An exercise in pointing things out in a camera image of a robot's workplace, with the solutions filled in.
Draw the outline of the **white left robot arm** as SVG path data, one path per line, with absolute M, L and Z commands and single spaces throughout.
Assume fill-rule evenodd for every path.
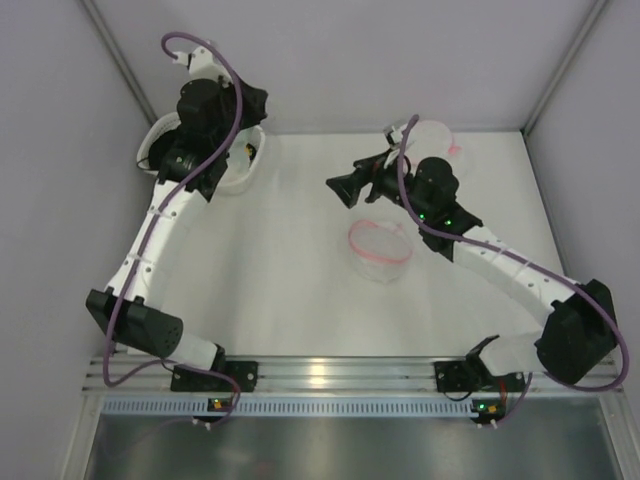
M 223 363 L 222 347 L 187 333 L 183 321 L 161 307 L 194 221 L 216 191 L 259 160 L 267 98 L 245 82 L 191 80 L 181 87 L 175 111 L 144 138 L 137 160 L 156 177 L 145 219 L 107 287 L 86 298 L 108 346 L 198 370 Z

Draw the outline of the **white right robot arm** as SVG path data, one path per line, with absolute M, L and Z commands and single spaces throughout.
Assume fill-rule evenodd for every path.
M 466 268 L 508 295 L 536 321 L 534 331 L 493 333 L 469 356 L 494 377 L 542 372 L 575 385 L 618 345 L 612 328 L 612 295 L 597 280 L 580 284 L 553 277 L 507 247 L 456 199 L 459 181 L 439 157 L 423 159 L 417 170 L 397 177 L 383 154 L 355 162 L 352 173 L 329 178 L 327 186 L 342 203 L 354 207 L 364 187 L 366 200 L 384 197 L 419 217 L 424 244 L 451 263 Z

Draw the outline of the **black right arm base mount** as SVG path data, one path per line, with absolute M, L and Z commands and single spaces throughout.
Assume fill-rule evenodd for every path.
M 494 376 L 475 360 L 437 361 L 434 373 L 437 391 L 446 394 L 519 393 L 526 383 L 522 373 Z

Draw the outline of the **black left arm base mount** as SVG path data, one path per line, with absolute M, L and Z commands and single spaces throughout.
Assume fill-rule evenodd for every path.
M 173 368 L 170 390 L 178 393 L 253 392 L 258 380 L 259 363 L 250 360 L 227 360 L 217 374 L 196 372 L 181 366 Z

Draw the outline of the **mint green bra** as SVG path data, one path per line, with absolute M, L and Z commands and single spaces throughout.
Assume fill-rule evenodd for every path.
M 247 145 L 253 140 L 257 133 L 256 127 L 241 130 L 235 137 L 227 158 L 227 170 L 222 178 L 224 183 L 233 183 L 244 177 L 250 168 L 250 154 L 247 152 Z

